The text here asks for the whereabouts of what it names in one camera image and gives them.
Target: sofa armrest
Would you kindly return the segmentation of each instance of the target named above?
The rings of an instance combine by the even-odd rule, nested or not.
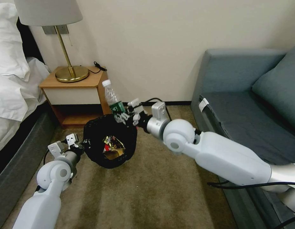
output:
[[[208,49],[201,62],[192,100],[201,93],[241,92],[273,69],[286,51],[276,49]]]

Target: bed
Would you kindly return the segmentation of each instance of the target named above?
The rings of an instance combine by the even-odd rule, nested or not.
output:
[[[21,35],[20,38],[16,36],[20,41],[6,39],[2,43],[4,36],[0,33],[0,228],[36,172],[57,125],[38,87],[49,69],[43,63],[28,26],[22,25],[16,17],[15,32],[12,28],[6,30],[15,25],[2,22],[2,16],[15,17],[13,7],[10,3],[0,3],[0,32],[4,30],[8,38],[19,32]],[[15,47],[19,42],[21,50]],[[18,62],[6,67],[10,62],[5,57]],[[24,67],[19,64],[19,57]],[[26,74],[21,78],[18,72],[23,70]]]

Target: brass lamp base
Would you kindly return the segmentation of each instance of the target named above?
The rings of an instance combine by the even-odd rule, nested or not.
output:
[[[89,70],[83,66],[63,67],[55,73],[56,79],[63,83],[72,83],[89,76]]]

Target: lamp shade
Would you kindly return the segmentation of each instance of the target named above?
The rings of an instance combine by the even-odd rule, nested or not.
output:
[[[76,0],[15,0],[24,25],[62,25],[83,19]]]

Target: bed frame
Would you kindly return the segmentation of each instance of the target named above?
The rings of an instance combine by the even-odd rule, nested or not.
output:
[[[43,62],[29,27],[20,21],[17,22],[17,27],[25,57],[35,57]],[[49,105],[38,106],[0,151],[0,163],[6,165],[0,170],[0,228],[35,174],[56,126],[57,121],[51,114]]]

